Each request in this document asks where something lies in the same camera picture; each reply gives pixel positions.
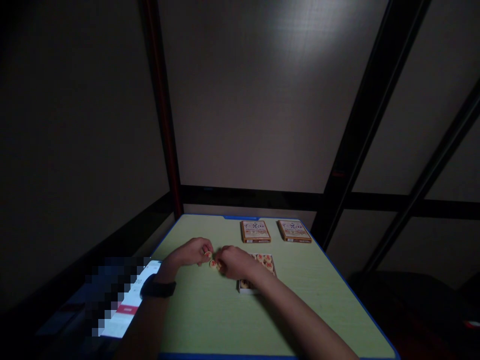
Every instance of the forearm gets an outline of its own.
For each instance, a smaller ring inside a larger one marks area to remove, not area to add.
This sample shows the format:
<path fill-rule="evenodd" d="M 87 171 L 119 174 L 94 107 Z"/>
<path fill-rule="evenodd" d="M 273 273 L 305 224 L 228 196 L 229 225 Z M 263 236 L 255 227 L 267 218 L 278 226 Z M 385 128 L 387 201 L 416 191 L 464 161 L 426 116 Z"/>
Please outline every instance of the forearm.
<path fill-rule="evenodd" d="M 174 282 L 179 267 L 175 256 L 169 255 L 162 262 L 153 281 L 161 284 Z M 169 301 L 169 297 L 146 297 L 142 300 L 118 346 L 115 360 L 157 359 Z"/>
<path fill-rule="evenodd" d="M 258 268 L 250 281 L 286 320 L 310 359 L 358 359 L 320 316 L 269 271 Z"/>

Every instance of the blue table edge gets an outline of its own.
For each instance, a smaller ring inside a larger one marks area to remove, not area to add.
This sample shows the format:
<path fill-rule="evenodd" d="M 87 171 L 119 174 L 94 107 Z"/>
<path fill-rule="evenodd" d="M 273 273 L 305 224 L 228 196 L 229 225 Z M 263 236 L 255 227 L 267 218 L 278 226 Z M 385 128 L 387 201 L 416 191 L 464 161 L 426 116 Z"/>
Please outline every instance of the blue table edge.
<path fill-rule="evenodd" d="M 168 230 L 168 232 L 165 234 L 165 236 L 161 239 L 161 241 L 158 243 L 158 246 L 155 248 L 155 250 L 151 253 L 152 255 L 157 251 L 159 246 L 162 244 L 162 242 L 165 240 L 165 238 L 170 234 L 172 229 L 177 225 L 177 223 L 180 221 L 180 219 L 184 215 L 198 215 L 198 216 L 217 216 L 217 217 L 223 217 L 224 219 L 227 220 L 238 220 L 238 221 L 258 221 L 259 219 L 294 219 L 293 217 L 274 217 L 274 216 L 226 216 L 226 215 L 209 215 L 209 214 L 195 214 L 195 213 L 184 213 L 182 214 L 177 221 L 173 224 L 173 226 Z M 337 272 L 338 275 L 340 275 L 341 279 L 345 283 L 345 285 L 348 287 L 348 289 L 351 291 L 353 296 L 355 296 L 355 299 L 360 303 L 361 307 L 363 310 L 365 310 L 366 314 L 368 317 L 371 319 L 371 321 L 375 324 L 376 328 L 378 331 L 380 331 L 380 334 L 383 335 L 384 339 L 386 342 L 390 345 L 391 349 L 395 353 L 395 357 L 361 357 L 360 359 L 362 360 L 400 360 L 400 354 L 398 353 L 397 349 L 393 344 L 390 342 L 389 338 L 385 335 L 383 330 L 380 328 L 380 326 L 377 324 L 375 319 L 370 315 L 369 311 L 365 308 L 364 304 L 360 301 L 359 297 L 357 294 L 352 290 L 350 287 L 349 283 L 345 281 L 345 278 L 342 276 L 340 271 L 337 269 L 335 264 L 330 260 L 329 256 L 325 253 L 325 251 L 322 249 L 322 247 L 319 245 L 317 240 L 312 236 L 308 228 L 305 226 L 302 220 L 300 219 L 295 219 L 301 222 L 303 227 L 306 229 L 308 234 L 311 236 L 313 239 L 313 242 L 320 248 L 321 252 L 326 256 L 330 264 L 333 266 L 335 271 Z M 180 353 L 180 352 L 161 352 L 158 355 L 158 359 L 165 359 L 165 360 L 207 360 L 207 359 L 212 359 L 212 360 L 220 360 L 220 359 L 226 359 L 226 360 L 238 360 L 238 359 L 249 359 L 249 360 L 294 360 L 298 359 L 296 356 L 269 356 L 269 355 L 228 355 L 228 354 L 200 354 L 200 353 Z"/>

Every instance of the person's right hand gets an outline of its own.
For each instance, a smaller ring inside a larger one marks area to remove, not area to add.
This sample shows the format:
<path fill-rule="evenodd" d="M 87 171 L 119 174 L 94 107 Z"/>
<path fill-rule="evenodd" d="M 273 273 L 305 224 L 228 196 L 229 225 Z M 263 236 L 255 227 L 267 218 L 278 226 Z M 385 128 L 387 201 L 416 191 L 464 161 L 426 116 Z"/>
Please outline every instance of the person's right hand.
<path fill-rule="evenodd" d="M 215 255 L 215 261 L 220 262 L 220 272 L 229 279 L 250 280 L 252 271 L 262 266 L 256 259 L 242 249 L 227 245 Z"/>

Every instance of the person's left hand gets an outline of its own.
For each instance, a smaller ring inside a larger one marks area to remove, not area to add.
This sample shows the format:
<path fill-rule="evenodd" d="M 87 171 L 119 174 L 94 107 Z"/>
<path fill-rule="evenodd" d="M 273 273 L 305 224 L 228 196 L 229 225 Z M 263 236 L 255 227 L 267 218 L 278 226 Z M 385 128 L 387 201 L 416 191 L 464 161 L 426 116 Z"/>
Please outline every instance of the person's left hand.
<path fill-rule="evenodd" d="M 209 256 L 205 255 L 207 251 L 212 254 L 214 252 L 210 240 L 204 237 L 194 237 L 173 251 L 172 255 L 178 259 L 181 265 L 198 264 L 200 266 L 202 263 L 210 261 Z"/>

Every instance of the phone screen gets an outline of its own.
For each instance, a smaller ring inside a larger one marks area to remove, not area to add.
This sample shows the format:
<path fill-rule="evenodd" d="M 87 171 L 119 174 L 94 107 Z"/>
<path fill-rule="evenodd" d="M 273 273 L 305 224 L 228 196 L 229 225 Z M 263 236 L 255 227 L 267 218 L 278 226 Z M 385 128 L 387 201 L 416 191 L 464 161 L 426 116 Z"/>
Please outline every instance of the phone screen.
<path fill-rule="evenodd" d="M 142 303 L 140 290 L 142 289 L 145 280 L 147 280 L 150 275 L 156 274 L 159 271 L 161 264 L 161 261 L 152 260 L 147 266 L 145 266 L 135 282 L 131 284 L 130 291 L 125 293 L 123 301 L 120 303 L 118 309 L 113 313 L 110 319 L 105 319 L 105 327 L 100 336 L 119 339 L 124 336 L 135 316 L 135 313 Z"/>

